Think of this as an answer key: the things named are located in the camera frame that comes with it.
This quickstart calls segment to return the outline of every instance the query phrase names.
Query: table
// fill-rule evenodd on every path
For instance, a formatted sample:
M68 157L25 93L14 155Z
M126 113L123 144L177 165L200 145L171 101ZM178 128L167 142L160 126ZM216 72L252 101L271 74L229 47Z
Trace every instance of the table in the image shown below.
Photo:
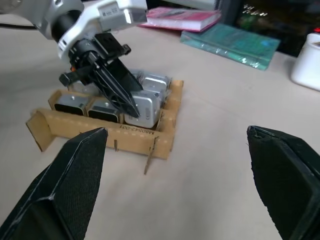
M0 22L21 21L1 16ZM106 149L88 240L280 240L256 191L249 125L299 136L320 152L320 93L292 83L294 58L276 53L267 71L179 43L170 31L115 34L130 68L185 81L174 148L143 175L145 157ZM0 30L0 222L66 139L41 153L25 122L49 107L69 66L39 32Z

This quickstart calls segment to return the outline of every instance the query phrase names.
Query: cardboard tray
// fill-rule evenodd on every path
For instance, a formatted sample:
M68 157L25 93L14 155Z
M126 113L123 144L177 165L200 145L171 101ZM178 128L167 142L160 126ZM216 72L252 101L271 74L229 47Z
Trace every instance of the cardboard tray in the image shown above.
M120 117L120 123L114 123L56 111L55 103L63 93L70 93L67 90L55 91L48 100L51 109L35 109L26 125L42 152L57 136L70 139L80 133L104 127L108 131L107 147L114 148L116 151L123 150L148 156L144 169L144 174L146 174L152 157L167 160L173 148L183 86L184 81L182 80L172 81L170 85L172 93L161 109L160 119L153 129L125 124L123 116ZM77 92L72 94L88 96ZM90 96L86 111L96 98Z

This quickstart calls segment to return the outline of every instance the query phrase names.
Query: cable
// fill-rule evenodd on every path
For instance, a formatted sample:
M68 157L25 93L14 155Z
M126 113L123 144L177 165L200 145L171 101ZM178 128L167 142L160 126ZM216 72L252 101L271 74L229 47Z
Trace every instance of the cable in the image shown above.
M37 28L32 25L15 25L8 23L0 23L0 28L3 29L17 29L17 30L36 30Z

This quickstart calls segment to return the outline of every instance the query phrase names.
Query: metal component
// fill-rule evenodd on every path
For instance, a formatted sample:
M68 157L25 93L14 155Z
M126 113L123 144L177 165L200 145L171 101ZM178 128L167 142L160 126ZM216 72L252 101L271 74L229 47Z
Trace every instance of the metal component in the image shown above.
M171 78L164 75L145 72L142 84L153 84L156 89L168 90L171 84L171 80Z
M166 92L165 92L166 90L161 89L160 87L162 86L159 86L159 84L158 85L154 84L153 82L146 81L142 84L142 87L143 87L143 90L159 94L160 106L161 107L163 106L163 104L166 101Z
M60 6L61 4L63 4L62 0L54 0L54 4L56 6Z
M84 116L85 108L88 103L89 98L86 96L76 96L69 93L64 93L54 104L54 108L59 112Z
M68 86L68 90L71 92L88 94L90 96L101 96L100 90L96 85L90 83L88 85L84 85L80 80Z
M134 118L125 114L125 122L143 128L152 128L159 120L160 96L157 93L146 90L131 92L131 94L139 110L140 117Z
M108 122L119 123L120 111L118 111L107 99L97 99L88 110L88 116Z
M158 90L168 90L172 81L172 78L168 76L143 71L142 69L130 69L130 72L136 77L136 79L142 85L153 84L154 87Z

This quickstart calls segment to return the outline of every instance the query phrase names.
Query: cardboard flap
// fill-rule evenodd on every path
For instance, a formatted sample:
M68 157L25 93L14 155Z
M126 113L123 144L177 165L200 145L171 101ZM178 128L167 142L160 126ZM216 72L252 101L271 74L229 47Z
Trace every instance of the cardboard flap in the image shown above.
M61 90L57 90L48 99L49 106L50 106L50 108L52 110L56 110L55 104L58 101L58 99L61 97L61 95L62 95L62 91Z
M170 90L172 91L171 96L181 101L182 98L182 91L185 82L182 80L173 80L170 85Z
M155 137L151 141L151 145L149 147L149 155L148 155L148 158L146 160L145 167L144 167L144 175L146 175L147 172L148 172L148 169L149 169L149 166L151 164L152 157L153 157L153 153L154 153L155 148L156 148L156 144L157 144L157 137Z
M39 111L35 111L32 114L31 118L26 122L26 126L41 152L44 152L55 139L55 136L51 133L45 116Z

